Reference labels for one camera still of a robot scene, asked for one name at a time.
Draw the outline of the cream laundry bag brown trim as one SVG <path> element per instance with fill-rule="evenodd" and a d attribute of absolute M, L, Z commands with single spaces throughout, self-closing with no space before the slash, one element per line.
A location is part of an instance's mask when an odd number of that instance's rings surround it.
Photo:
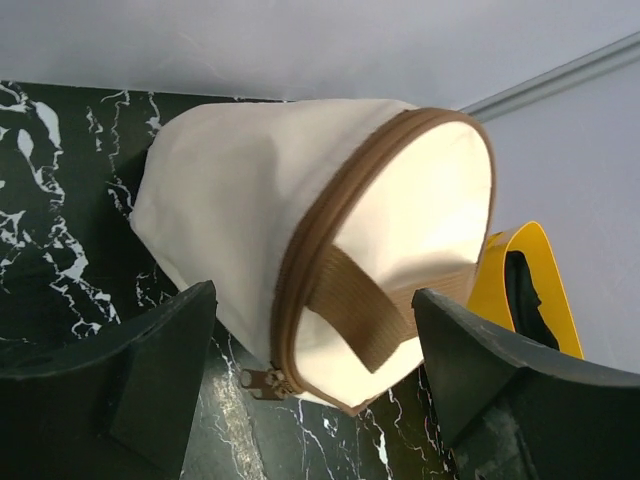
<path fill-rule="evenodd" d="M 421 364 L 416 291 L 465 304 L 495 167 L 472 117 L 397 100 L 221 103 L 164 125 L 133 231 L 180 290 L 265 365 L 256 399 L 355 415 Z"/>

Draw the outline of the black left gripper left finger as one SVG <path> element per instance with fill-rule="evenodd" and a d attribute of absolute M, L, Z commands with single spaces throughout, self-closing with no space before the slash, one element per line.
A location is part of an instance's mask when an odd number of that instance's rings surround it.
<path fill-rule="evenodd" d="M 179 478 L 216 307 L 200 282 L 104 333 L 2 357 L 2 478 Z"/>

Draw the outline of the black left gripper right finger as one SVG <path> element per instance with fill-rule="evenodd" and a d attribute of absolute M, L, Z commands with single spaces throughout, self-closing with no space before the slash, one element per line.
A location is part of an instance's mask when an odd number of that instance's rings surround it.
<path fill-rule="evenodd" d="M 638 374 L 551 349 L 428 289 L 412 306 L 460 478 L 638 478 Z"/>

